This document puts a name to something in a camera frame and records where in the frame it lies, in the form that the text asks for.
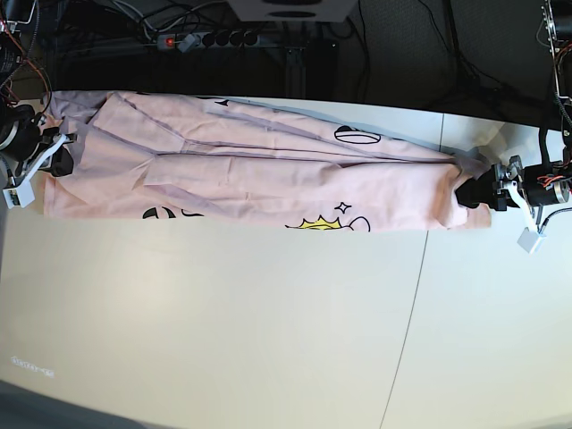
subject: speaker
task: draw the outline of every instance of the speaker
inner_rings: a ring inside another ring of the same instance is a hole
[[[358,0],[229,0],[241,21],[341,22]]]

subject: star print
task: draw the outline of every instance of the star print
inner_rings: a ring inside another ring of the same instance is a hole
[[[348,210],[350,207],[351,206],[348,206],[347,204],[340,203],[340,205],[337,206],[335,209],[340,210],[342,213],[346,214],[346,210]]]

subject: white table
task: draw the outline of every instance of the white table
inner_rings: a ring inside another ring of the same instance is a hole
[[[479,146],[491,158],[539,160],[528,127],[251,101],[446,151]],[[549,141],[556,159],[559,136]],[[517,245],[516,210],[494,214],[486,231],[380,235],[204,218],[48,221],[14,210],[0,379],[185,428],[564,428],[569,220],[556,217],[529,257]],[[56,378],[22,371],[6,362],[11,355]]]

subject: table surface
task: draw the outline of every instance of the table surface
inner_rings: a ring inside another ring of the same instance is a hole
[[[244,100],[448,153],[540,161],[530,127]],[[558,133],[549,145],[559,159]],[[564,429],[567,222],[554,218],[530,257],[517,245],[518,210],[494,213],[488,230],[331,235],[205,218],[55,221],[14,209],[0,379],[185,428]],[[12,355],[56,378],[22,371]]]

